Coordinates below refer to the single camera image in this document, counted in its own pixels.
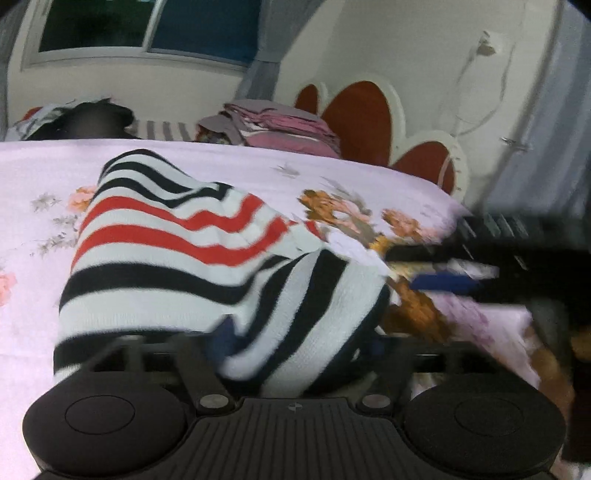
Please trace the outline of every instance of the screw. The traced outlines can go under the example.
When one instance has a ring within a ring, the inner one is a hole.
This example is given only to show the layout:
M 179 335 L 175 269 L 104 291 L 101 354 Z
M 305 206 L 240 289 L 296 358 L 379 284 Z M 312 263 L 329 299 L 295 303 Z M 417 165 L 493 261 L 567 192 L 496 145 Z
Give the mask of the screw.
M 373 394 L 364 396 L 361 403 L 372 410 L 381 410 L 389 407 L 390 399 L 386 395 Z
M 205 395 L 199 400 L 199 403 L 204 408 L 210 408 L 211 410 L 217 410 L 224 408 L 230 401 L 227 397 L 220 394 Z

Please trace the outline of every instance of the red and white striped fabric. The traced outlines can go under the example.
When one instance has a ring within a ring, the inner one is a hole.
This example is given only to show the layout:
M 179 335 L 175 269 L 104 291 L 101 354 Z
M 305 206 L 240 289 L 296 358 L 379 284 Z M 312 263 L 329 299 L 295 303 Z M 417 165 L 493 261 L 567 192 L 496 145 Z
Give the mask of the red and white striped fabric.
M 314 222 L 195 180 L 153 152 L 114 158 L 61 297 L 57 375 L 117 336 L 210 332 L 230 316 L 238 347 L 219 374 L 243 391 L 298 396 L 346 378 L 389 289 L 376 269 L 337 257 L 316 234 Z

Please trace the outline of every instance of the pink folded clothes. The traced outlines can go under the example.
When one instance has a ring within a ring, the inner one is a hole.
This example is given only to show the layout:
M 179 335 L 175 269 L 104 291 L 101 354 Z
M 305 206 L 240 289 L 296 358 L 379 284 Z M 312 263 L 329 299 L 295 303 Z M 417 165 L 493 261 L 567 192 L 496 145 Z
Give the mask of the pink folded clothes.
M 244 141 L 250 147 L 270 148 L 286 152 L 305 153 L 318 157 L 340 158 L 329 145 L 315 138 L 302 137 L 300 135 L 282 132 L 243 132 Z
M 238 113 L 246 122 L 268 130 L 317 138 L 340 153 L 339 137 L 319 116 L 269 100 L 237 100 L 225 105 L 226 112 L 235 118 Z
M 269 100 L 237 100 L 199 121 L 232 145 L 340 158 L 339 138 L 317 115 Z

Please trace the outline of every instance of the cable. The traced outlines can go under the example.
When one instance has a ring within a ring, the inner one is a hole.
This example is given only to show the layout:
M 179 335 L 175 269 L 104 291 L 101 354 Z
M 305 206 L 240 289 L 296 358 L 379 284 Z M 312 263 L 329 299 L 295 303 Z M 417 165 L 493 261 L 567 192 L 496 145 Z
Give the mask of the cable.
M 505 65 L 505 69 L 503 70 L 503 75 L 501 76 L 501 92 L 499 93 L 498 103 L 479 122 L 475 122 L 475 123 L 468 122 L 468 121 L 464 120 L 462 117 L 460 117 L 459 113 L 457 113 L 456 118 L 458 120 L 460 120 L 464 123 L 467 123 L 467 124 L 472 124 L 473 127 L 470 127 L 467 130 L 459 132 L 456 135 L 456 137 L 462 137 L 464 135 L 468 135 L 468 134 L 475 132 L 476 130 L 478 130 L 479 128 L 481 128 L 485 124 L 487 124 L 501 108 L 503 101 L 505 100 L 505 94 L 507 92 L 507 78 L 509 76 L 509 69 L 511 68 L 511 64 L 513 63 L 513 58 L 515 56 L 515 50 L 517 49 L 517 44 L 523 38 L 524 24 L 525 24 L 525 12 L 527 10 L 527 2 L 528 2 L 528 0 L 524 0 L 522 3 L 521 18 L 519 20 L 519 25 L 518 25 L 519 34 L 518 34 L 517 38 L 515 39 L 515 41 L 513 42 L 513 45 L 511 46 L 511 51 L 509 52 L 509 59 L 507 60 L 507 64 Z

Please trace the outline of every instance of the striped pillow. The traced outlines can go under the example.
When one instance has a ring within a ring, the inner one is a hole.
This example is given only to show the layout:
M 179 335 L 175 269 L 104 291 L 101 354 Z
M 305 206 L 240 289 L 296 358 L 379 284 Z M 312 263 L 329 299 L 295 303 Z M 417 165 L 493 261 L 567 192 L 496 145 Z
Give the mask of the striped pillow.
M 136 119 L 125 131 L 144 140 L 192 142 L 197 136 L 197 125 L 183 122 Z

